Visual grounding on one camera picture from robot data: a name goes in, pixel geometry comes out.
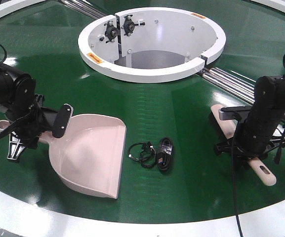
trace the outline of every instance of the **metal rod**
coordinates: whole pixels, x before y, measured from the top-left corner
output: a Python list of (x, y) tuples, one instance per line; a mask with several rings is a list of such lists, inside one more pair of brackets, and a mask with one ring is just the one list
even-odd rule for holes
[(219, 72), (215, 69), (211, 69), (209, 73), (211, 75), (218, 77), (219, 80), (226, 81), (228, 84), (231, 84), (233, 87), (237, 88), (238, 90), (241, 90), (242, 92), (245, 92), (247, 95), (254, 98), (253, 87), (249, 85), (244, 85), (241, 81), (237, 80), (236, 78), (231, 78), (228, 75), (225, 75), (222, 72)]
[(93, 18), (94, 20), (107, 16), (107, 14), (96, 9), (91, 3), (85, 0), (60, 0), (60, 2), (76, 11), (79, 11)]
[(251, 105), (254, 103), (254, 86), (252, 84), (219, 68), (204, 69), (202, 77), (243, 101)]

